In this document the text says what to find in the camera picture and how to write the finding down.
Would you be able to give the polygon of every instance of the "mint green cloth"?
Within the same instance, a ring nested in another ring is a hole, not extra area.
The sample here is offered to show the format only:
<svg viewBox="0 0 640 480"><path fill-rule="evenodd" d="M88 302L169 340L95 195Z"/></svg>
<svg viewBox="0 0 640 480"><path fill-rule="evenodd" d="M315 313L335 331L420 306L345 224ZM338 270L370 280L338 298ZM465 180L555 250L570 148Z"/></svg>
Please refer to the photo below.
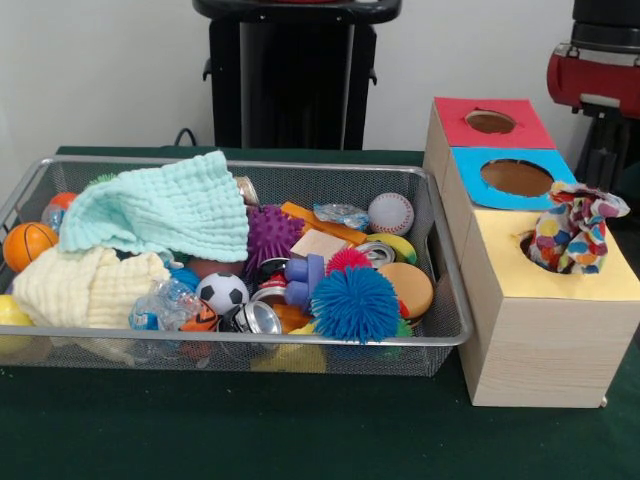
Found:
<svg viewBox="0 0 640 480"><path fill-rule="evenodd" d="M87 188L60 230L60 250L96 245L135 254L170 250L208 260L247 258L249 223L222 152L123 172Z"/></svg>

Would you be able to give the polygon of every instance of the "white wall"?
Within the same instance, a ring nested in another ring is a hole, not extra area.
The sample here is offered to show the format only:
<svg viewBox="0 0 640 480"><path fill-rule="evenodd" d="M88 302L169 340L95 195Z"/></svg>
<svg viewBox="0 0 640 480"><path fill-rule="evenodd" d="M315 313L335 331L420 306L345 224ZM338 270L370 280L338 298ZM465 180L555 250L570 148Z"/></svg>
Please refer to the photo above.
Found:
<svg viewBox="0 0 640 480"><path fill-rule="evenodd" d="M573 0L405 0L401 16L377 28L367 148L424 148L434 95L530 98L574 164L588 122L555 105L546 86L572 8Z"/></svg>
<svg viewBox="0 0 640 480"><path fill-rule="evenodd" d="M575 155L585 122L553 105L553 47L572 0L405 0L378 27L365 147L421 150L434 95L530 97ZM0 0L0 200L59 145L211 142L208 21L190 0Z"/></svg>

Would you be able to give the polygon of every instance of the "soccer ball toy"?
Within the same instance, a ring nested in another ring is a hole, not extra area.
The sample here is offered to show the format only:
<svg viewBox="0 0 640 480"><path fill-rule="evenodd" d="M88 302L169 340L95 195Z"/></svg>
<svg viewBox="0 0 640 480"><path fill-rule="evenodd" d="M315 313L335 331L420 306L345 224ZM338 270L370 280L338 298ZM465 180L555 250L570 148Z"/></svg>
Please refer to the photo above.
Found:
<svg viewBox="0 0 640 480"><path fill-rule="evenodd" d="M213 273L198 285L196 294L218 315L249 301L249 291L242 280L230 273Z"/></svg>

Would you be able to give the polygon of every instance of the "purple plastic toy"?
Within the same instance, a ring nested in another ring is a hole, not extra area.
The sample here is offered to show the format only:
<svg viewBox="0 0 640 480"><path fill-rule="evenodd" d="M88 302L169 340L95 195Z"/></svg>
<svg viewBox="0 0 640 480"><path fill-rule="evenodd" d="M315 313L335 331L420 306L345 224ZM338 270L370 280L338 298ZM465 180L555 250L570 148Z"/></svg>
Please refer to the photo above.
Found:
<svg viewBox="0 0 640 480"><path fill-rule="evenodd" d="M307 259L291 259L284 269L289 281L284 293L287 305L295 305L302 310L311 306L311 295L324 278L324 258L310 253Z"/></svg>
<svg viewBox="0 0 640 480"><path fill-rule="evenodd" d="M249 213L249 260L246 272L249 275L265 260L276 257L291 257L293 247L302 236L304 220L290 218L280 208L267 205Z"/></svg>

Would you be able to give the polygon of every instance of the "red koosh ball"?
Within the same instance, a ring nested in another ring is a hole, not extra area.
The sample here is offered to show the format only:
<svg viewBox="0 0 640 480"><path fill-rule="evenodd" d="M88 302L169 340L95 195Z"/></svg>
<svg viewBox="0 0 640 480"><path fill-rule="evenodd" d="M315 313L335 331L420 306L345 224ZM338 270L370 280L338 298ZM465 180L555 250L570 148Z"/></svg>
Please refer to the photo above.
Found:
<svg viewBox="0 0 640 480"><path fill-rule="evenodd" d="M327 264L327 275L331 272L345 272L347 267L372 268L373 265L367 256L353 248L345 248L336 253Z"/></svg>

